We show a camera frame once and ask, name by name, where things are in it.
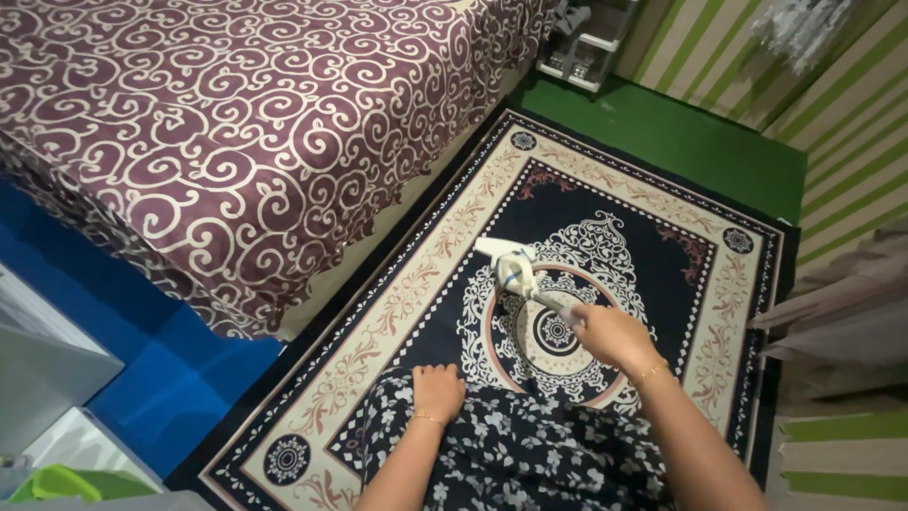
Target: bed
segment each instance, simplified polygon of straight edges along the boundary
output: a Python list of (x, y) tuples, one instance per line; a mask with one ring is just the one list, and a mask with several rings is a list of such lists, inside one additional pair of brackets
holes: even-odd
[(513, 85), (551, 6), (16, 0), (0, 174), (215, 333), (293, 339)]

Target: blue floor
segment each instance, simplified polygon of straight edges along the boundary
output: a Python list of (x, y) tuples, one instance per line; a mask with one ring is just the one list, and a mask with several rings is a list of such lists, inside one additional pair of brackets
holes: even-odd
[(88, 408), (166, 477), (277, 358), (221, 339), (182, 302), (0, 180), (0, 261), (126, 364)]

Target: prayer rug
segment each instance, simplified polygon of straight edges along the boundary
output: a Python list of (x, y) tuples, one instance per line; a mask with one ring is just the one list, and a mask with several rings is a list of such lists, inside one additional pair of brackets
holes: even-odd
[(532, 246), (540, 289), (563, 304), (642, 321), (735, 452), (749, 462), (762, 437), (765, 457), (765, 335), (746, 324), (790, 286), (796, 231), (544, 120), (505, 110), (485, 128), (371, 278), (348, 284), (340, 312), (288, 348), (171, 489), (223, 508), (350, 508), (362, 399), (390, 366), (453, 362), (469, 381), (639, 414), (634, 387), (558, 315), (496, 288), (481, 236)]

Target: floral skirt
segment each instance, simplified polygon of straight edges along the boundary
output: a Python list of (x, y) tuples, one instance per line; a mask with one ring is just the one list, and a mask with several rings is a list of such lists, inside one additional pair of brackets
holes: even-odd
[[(367, 397), (364, 484), (413, 414), (410, 372), (386, 371)], [(643, 418), (467, 383), (432, 469), (425, 509), (674, 509)]]

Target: hand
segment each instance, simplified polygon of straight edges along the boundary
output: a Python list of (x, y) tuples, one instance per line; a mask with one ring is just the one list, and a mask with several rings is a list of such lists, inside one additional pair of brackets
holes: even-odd
[(599, 362), (615, 366), (626, 376), (658, 365), (662, 357), (649, 332), (631, 315), (614, 307), (579, 305), (571, 313), (584, 321), (575, 326), (580, 344)]
[(466, 394), (463, 378), (457, 378), (456, 365), (413, 367), (414, 411), (426, 412), (443, 426), (457, 417)]

